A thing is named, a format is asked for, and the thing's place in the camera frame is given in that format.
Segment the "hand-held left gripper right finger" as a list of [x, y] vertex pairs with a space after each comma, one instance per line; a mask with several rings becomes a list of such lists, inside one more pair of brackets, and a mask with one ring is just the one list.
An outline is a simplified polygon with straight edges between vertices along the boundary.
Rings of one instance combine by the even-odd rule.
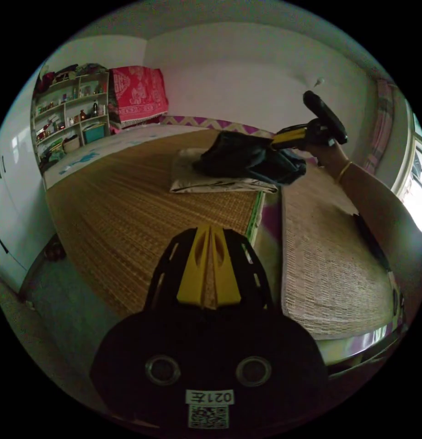
[[210, 244], [212, 247], [216, 306], [237, 305], [241, 301], [241, 295], [224, 230], [221, 227], [212, 226], [210, 228]]

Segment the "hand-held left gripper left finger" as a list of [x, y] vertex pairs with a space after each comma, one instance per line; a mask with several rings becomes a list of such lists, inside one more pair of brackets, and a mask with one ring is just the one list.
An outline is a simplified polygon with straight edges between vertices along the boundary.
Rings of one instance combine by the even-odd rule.
[[182, 305], [203, 306], [210, 226], [200, 225], [192, 240], [186, 265], [176, 295]]

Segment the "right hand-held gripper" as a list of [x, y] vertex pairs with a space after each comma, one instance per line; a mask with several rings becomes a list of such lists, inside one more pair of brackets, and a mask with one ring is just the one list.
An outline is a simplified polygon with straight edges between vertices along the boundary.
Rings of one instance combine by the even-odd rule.
[[299, 149], [305, 146], [333, 146], [335, 139], [329, 128], [315, 118], [306, 125], [293, 125], [279, 130], [270, 144], [273, 150]]

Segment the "person's right hand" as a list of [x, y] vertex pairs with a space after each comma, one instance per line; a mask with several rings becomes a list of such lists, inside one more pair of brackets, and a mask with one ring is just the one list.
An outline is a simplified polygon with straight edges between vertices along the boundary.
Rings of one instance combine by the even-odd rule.
[[318, 160], [336, 182], [341, 180], [352, 164], [335, 139], [328, 145], [307, 144], [305, 150]]

